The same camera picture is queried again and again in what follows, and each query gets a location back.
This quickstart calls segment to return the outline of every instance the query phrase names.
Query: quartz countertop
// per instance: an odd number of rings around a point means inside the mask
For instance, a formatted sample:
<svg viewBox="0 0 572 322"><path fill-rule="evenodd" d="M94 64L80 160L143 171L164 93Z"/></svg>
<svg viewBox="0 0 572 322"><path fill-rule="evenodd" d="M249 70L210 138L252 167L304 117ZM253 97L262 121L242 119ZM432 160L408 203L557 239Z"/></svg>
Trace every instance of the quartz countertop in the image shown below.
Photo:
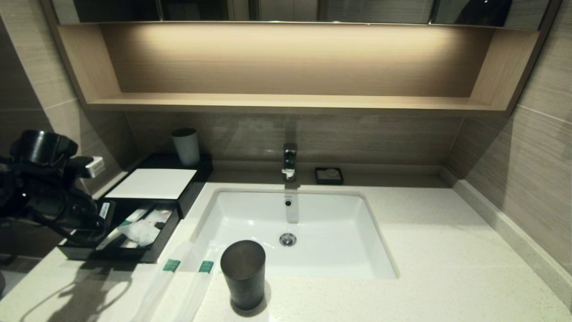
<svg viewBox="0 0 572 322"><path fill-rule="evenodd" d="M191 237L213 193L284 188L259 183L264 178L261 173L215 172L158 264L69 261L54 249L0 301L0 321L129 321L164 261ZM344 186L302 184L299 191L363 194L399 278L267 275L267 307L242 317L232 310L219 273L196 322L572 321L566 306L524 260L437 177L362 175L346 178ZM153 321L175 317L193 276L175 274Z"/></svg>

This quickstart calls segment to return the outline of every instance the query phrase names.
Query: black metal cup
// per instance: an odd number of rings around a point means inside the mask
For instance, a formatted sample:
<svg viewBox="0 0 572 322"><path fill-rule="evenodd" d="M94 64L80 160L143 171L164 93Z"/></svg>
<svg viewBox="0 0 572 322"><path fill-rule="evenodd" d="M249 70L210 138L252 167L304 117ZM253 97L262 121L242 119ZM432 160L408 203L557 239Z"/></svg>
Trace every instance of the black metal cup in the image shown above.
<svg viewBox="0 0 572 322"><path fill-rule="evenodd" d="M255 241L235 242L224 251L220 267L237 308L248 311L262 302L265 262L264 248Z"/></svg>

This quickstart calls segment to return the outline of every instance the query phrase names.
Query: soap dish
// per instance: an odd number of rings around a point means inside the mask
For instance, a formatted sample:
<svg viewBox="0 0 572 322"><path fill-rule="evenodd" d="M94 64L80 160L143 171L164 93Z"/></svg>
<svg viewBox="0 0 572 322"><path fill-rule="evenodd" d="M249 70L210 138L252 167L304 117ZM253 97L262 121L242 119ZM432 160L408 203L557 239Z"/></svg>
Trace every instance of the soap dish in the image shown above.
<svg viewBox="0 0 572 322"><path fill-rule="evenodd" d="M344 184L340 168L316 168L317 184Z"/></svg>

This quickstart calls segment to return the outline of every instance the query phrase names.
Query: sink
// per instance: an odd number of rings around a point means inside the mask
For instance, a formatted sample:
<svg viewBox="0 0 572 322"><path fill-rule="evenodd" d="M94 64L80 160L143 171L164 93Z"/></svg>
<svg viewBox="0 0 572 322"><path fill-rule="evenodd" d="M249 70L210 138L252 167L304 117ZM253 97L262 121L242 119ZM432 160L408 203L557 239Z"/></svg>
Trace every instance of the sink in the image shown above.
<svg viewBox="0 0 572 322"><path fill-rule="evenodd" d="M268 275L397 278L360 195L218 191L191 237L194 257L217 248L219 262L243 239L262 245Z"/></svg>

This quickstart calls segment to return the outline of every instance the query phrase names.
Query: toiletry kit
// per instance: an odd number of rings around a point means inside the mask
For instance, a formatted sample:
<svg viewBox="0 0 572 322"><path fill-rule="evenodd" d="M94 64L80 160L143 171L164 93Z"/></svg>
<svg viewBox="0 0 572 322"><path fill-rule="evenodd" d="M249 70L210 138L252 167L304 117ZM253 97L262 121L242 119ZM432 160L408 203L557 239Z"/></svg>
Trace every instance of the toiletry kit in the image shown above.
<svg viewBox="0 0 572 322"><path fill-rule="evenodd" d="M114 206L107 237L93 246L66 241L59 249L72 260L156 262L212 170L209 155L194 166L176 154L151 155L100 199Z"/></svg>

